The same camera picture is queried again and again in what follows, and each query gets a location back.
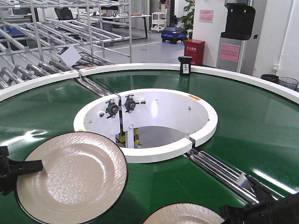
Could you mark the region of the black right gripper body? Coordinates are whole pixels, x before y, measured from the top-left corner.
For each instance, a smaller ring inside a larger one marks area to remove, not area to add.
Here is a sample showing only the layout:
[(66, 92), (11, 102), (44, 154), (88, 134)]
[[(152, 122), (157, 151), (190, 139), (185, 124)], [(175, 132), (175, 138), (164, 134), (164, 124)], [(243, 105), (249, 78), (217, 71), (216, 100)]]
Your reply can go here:
[(299, 194), (274, 199), (270, 191), (250, 175), (241, 175), (238, 184), (251, 190), (257, 204), (243, 208), (224, 205), (220, 207), (225, 224), (297, 224), (299, 222)]

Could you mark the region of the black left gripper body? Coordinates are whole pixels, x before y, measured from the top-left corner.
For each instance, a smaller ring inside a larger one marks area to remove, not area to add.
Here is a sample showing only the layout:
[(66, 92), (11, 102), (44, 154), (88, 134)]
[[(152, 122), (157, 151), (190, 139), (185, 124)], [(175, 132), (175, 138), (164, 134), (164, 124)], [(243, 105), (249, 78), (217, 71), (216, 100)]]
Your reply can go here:
[(16, 184), (17, 161), (9, 159), (7, 146), (0, 147), (0, 194), (8, 195), (14, 190)]

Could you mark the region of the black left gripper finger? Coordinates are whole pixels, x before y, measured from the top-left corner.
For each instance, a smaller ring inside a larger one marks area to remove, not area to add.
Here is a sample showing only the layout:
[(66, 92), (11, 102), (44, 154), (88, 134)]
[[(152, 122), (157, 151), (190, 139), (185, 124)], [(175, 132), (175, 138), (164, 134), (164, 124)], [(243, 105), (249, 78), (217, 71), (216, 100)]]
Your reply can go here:
[(42, 160), (35, 161), (14, 161), (9, 160), (11, 175), (27, 175), (43, 170)]

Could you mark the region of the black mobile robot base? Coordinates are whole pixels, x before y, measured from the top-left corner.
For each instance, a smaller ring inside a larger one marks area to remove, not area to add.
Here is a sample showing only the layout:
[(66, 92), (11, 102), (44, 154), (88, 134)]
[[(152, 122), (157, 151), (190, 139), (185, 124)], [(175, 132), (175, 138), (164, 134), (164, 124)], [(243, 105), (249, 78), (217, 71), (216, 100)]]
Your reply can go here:
[(175, 1), (166, 0), (166, 27), (161, 31), (162, 42), (170, 41), (176, 44), (177, 41), (183, 42), (186, 38), (186, 33), (181, 27), (177, 27), (178, 19), (175, 15)]

